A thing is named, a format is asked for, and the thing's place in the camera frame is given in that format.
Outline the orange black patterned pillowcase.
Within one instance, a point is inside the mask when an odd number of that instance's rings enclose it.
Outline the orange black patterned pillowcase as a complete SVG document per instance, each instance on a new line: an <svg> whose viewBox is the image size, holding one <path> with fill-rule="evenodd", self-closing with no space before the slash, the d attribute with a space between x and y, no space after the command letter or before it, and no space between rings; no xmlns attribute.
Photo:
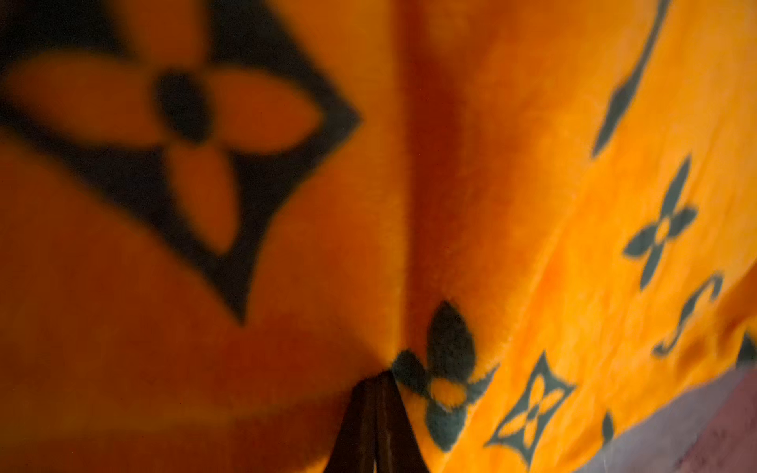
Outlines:
<svg viewBox="0 0 757 473"><path fill-rule="evenodd" d="M756 348L752 1L5 1L1 468L570 472Z"/></svg>

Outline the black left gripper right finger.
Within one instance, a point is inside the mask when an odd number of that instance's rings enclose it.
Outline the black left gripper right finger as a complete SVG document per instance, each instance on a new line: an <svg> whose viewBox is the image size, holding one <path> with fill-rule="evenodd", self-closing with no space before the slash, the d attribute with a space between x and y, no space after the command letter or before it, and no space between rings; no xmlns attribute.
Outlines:
<svg viewBox="0 0 757 473"><path fill-rule="evenodd" d="M378 473L429 473L392 372L376 380Z"/></svg>

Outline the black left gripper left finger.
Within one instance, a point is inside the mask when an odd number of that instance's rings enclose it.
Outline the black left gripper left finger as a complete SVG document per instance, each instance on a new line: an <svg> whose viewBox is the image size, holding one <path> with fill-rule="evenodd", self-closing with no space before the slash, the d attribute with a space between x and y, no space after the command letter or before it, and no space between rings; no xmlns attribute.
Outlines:
<svg viewBox="0 0 757 473"><path fill-rule="evenodd" d="M376 380L352 390L324 473L373 473L376 470Z"/></svg>

